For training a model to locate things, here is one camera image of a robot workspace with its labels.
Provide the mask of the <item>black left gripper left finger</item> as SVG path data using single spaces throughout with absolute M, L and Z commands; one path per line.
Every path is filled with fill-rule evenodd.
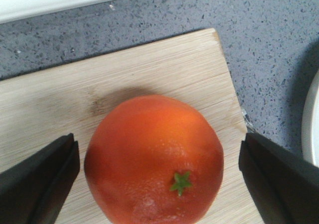
M 72 133 L 45 146 L 0 175 L 2 224 L 53 224 L 79 173 Z

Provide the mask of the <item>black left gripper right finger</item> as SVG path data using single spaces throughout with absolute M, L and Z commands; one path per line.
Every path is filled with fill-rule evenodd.
M 319 169 L 257 133 L 241 142 L 239 169 L 266 224 L 319 222 Z

